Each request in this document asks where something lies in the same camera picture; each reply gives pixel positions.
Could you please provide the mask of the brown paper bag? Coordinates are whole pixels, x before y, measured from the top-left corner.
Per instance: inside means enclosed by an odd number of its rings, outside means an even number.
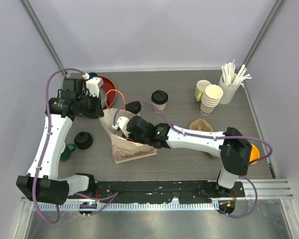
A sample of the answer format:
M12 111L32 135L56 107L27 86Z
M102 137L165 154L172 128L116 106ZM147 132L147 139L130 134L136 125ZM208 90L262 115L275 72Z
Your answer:
M100 118L102 127L111 140L113 159L116 163L131 161L134 159L144 158L157 154L157 149L152 146L135 142L132 138L124 136L121 129L113 129L114 114L117 113L117 119L132 119L135 114L128 111L127 107L122 110L110 108L108 105L108 94L112 90L108 90L102 94L105 102L104 116Z

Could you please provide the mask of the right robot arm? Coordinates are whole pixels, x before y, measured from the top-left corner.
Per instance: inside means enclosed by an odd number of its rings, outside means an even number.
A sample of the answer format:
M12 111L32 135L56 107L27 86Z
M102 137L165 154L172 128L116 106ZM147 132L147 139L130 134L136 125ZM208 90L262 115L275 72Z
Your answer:
M205 132L167 123L153 125L135 116L125 123L123 135L133 142L156 149L186 148L219 156L222 169L217 177L215 191L222 197L232 193L236 180L248 172L252 144L232 127L225 132Z

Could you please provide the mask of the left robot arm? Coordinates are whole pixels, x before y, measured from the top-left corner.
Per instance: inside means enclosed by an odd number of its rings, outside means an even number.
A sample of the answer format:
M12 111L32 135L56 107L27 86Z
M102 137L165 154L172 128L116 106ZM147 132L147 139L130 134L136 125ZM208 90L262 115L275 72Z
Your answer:
M77 173L60 179L58 166L65 139L76 116L90 119L104 116L100 87L103 79L87 81L66 78L63 88L47 104L45 126L35 159L25 176L18 176L16 185L31 201L62 205L69 196L80 193L90 199L96 193L91 174Z

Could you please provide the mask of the black cup lid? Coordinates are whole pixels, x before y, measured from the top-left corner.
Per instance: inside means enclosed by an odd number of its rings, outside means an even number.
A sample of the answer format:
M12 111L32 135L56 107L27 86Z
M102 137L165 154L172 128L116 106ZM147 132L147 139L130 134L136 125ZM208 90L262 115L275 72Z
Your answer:
M151 101L157 105L163 105L168 101L168 94L163 90L156 90L151 95Z
M125 105L125 108L128 112L136 114L142 110L142 106L139 101L134 101Z

